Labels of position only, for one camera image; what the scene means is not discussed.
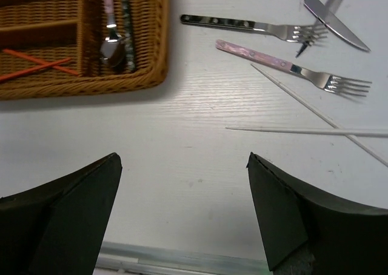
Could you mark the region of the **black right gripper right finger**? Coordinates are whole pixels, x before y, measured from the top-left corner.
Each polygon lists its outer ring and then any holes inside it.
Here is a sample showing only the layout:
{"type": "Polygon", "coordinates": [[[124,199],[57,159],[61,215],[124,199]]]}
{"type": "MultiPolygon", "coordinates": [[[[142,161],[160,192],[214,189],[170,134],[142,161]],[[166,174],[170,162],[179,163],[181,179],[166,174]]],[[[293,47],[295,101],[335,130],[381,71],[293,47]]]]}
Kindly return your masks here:
{"type": "Polygon", "coordinates": [[[251,154],[249,184],[273,274],[386,274],[387,210],[338,197],[251,154]]]}

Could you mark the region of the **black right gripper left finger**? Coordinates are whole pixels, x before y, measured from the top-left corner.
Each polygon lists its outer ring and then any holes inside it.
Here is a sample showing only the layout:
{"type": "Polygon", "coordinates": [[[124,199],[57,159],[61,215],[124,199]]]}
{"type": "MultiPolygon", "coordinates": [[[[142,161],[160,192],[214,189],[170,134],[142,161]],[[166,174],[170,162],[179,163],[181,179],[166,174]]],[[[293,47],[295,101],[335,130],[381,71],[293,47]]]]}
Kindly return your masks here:
{"type": "Polygon", "coordinates": [[[1,274],[92,274],[122,173],[109,154],[1,198],[1,274]]]}

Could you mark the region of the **orange chopstick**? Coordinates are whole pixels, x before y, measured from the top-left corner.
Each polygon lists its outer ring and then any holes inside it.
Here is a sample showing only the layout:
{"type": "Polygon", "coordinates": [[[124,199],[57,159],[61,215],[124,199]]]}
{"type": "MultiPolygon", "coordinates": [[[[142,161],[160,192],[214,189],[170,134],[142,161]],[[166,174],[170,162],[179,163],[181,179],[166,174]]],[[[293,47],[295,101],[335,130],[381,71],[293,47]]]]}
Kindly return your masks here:
{"type": "MultiPolygon", "coordinates": [[[[19,57],[19,58],[22,58],[22,59],[25,59],[28,61],[32,61],[32,62],[39,64],[39,65],[49,65],[49,64],[53,63],[53,61],[46,61],[43,59],[39,59],[39,58],[36,58],[34,56],[22,53],[20,51],[15,51],[15,50],[7,49],[7,48],[3,49],[2,51],[6,54],[10,54],[12,56],[16,56],[16,57],[19,57]]],[[[61,63],[59,63],[58,65],[54,65],[53,68],[56,70],[62,71],[64,73],[68,73],[70,75],[77,76],[78,72],[76,70],[61,66],[61,64],[69,62],[69,61],[71,61],[70,58],[61,59],[61,60],[59,60],[59,62],[61,62],[61,63]]]]}
{"type": "Polygon", "coordinates": [[[55,62],[49,62],[49,63],[44,64],[44,65],[37,65],[37,66],[31,67],[31,68],[28,68],[28,69],[16,71],[16,72],[13,72],[13,73],[8,73],[6,75],[2,75],[1,78],[0,78],[0,81],[1,82],[7,82],[7,81],[9,81],[11,79],[18,78],[18,77],[21,77],[21,76],[25,76],[25,75],[34,73],[36,71],[40,71],[40,70],[43,70],[45,68],[54,67],[56,65],[60,65],[60,64],[63,64],[63,63],[69,62],[69,61],[71,61],[70,58],[64,58],[64,59],[61,59],[61,60],[58,60],[58,61],[55,61],[55,62]]]}

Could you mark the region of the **pink handled spoon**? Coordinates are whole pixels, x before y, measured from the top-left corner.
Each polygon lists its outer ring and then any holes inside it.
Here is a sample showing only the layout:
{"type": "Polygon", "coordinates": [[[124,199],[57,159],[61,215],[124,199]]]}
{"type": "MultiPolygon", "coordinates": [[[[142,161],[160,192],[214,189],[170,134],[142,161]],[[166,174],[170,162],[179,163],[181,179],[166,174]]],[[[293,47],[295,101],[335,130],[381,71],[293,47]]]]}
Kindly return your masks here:
{"type": "Polygon", "coordinates": [[[125,50],[123,38],[117,30],[113,0],[104,0],[104,11],[107,17],[108,35],[104,38],[100,48],[101,59],[103,63],[114,68],[124,59],[125,50]]]}

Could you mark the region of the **dark patterned handle spoon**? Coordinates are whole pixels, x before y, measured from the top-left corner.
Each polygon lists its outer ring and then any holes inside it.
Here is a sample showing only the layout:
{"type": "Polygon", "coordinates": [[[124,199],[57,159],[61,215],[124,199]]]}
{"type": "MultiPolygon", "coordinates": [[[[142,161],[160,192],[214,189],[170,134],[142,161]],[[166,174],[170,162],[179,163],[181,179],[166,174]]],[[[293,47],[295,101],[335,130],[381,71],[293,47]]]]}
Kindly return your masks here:
{"type": "Polygon", "coordinates": [[[129,0],[121,0],[123,24],[125,30],[124,45],[125,45],[125,58],[129,72],[136,71],[136,53],[135,44],[133,40],[132,20],[130,12],[129,0]]]}

